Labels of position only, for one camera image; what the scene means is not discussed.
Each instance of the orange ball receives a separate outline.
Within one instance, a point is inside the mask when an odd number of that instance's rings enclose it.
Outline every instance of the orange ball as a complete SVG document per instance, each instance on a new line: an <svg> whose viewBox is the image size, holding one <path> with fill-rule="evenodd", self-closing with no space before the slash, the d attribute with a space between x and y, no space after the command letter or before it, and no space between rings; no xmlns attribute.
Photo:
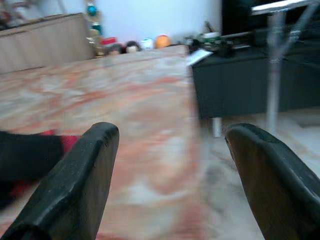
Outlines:
<svg viewBox="0 0 320 240"><path fill-rule="evenodd" d="M156 38L155 47L157 49L165 48L171 45L170 38L166 35L161 35Z"/></svg>

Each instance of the chrome leg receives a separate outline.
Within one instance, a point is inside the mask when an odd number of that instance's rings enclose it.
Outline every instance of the chrome leg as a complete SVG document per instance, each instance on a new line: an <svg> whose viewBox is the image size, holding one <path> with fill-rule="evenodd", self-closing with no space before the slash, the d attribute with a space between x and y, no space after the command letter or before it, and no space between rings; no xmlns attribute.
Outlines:
<svg viewBox="0 0 320 240"><path fill-rule="evenodd" d="M276 133L279 112L281 65L281 60L270 63L271 73L267 93L266 124L267 130L273 135Z"/></svg>
<svg viewBox="0 0 320 240"><path fill-rule="evenodd" d="M214 117L212 119L213 136L219 138L222 136L222 118Z"/></svg>

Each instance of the white wall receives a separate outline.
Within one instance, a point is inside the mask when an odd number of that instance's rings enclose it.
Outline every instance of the white wall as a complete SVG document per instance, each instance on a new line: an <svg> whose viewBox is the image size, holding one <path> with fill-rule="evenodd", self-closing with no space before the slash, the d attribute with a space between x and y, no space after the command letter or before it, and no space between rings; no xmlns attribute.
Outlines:
<svg viewBox="0 0 320 240"><path fill-rule="evenodd" d="M168 35L173 41L202 31L208 20L221 29L222 0L95 0L101 12L103 34L119 42ZM84 0L62 0L68 13L86 10ZM46 15L61 13L57 0L42 0Z"/></svg>

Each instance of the toy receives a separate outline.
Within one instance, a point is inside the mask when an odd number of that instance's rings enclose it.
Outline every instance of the toy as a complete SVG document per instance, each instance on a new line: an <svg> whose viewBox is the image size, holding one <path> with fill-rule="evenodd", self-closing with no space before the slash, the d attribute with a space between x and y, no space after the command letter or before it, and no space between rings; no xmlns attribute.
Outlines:
<svg viewBox="0 0 320 240"><path fill-rule="evenodd" d="M128 54L132 54L132 53L136 53L136 52L141 51L141 47L139 46L139 44L136 41L128 41L126 44L125 51Z"/></svg>
<svg viewBox="0 0 320 240"><path fill-rule="evenodd" d="M107 38L102 39L101 44L102 44L104 47L110 47L110 46L112 46L113 44L116 44L117 41L118 41L118 40L117 40L116 37L111 36L111 37L107 37Z"/></svg>
<svg viewBox="0 0 320 240"><path fill-rule="evenodd" d="M141 41L142 50L151 50L154 49L154 41L151 38L146 37Z"/></svg>
<svg viewBox="0 0 320 240"><path fill-rule="evenodd" d="M155 47L157 49L165 48L171 45L170 38L166 35L161 35L156 38Z"/></svg>
<svg viewBox="0 0 320 240"><path fill-rule="evenodd" d="M94 0L84 0L86 3L86 17L91 22L91 28L98 30L100 35L103 34L102 26L100 25L101 14L98 11Z"/></svg>
<svg viewBox="0 0 320 240"><path fill-rule="evenodd" d="M90 37L87 37L89 43L92 44L95 50L96 58L103 57L105 55L102 45L102 37L98 30L90 29Z"/></svg>
<svg viewBox="0 0 320 240"><path fill-rule="evenodd" d="M108 50L108 54L112 56L123 54L123 53L125 53L125 48L120 43L116 43L112 45Z"/></svg>

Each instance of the black pants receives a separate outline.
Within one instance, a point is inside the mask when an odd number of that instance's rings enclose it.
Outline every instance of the black pants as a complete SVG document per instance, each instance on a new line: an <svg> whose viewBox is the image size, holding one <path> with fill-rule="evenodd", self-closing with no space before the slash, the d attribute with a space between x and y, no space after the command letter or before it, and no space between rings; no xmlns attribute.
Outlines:
<svg viewBox="0 0 320 240"><path fill-rule="evenodd" d="M63 157L59 136L19 135L0 131L0 209L15 199L18 182L39 180Z"/></svg>

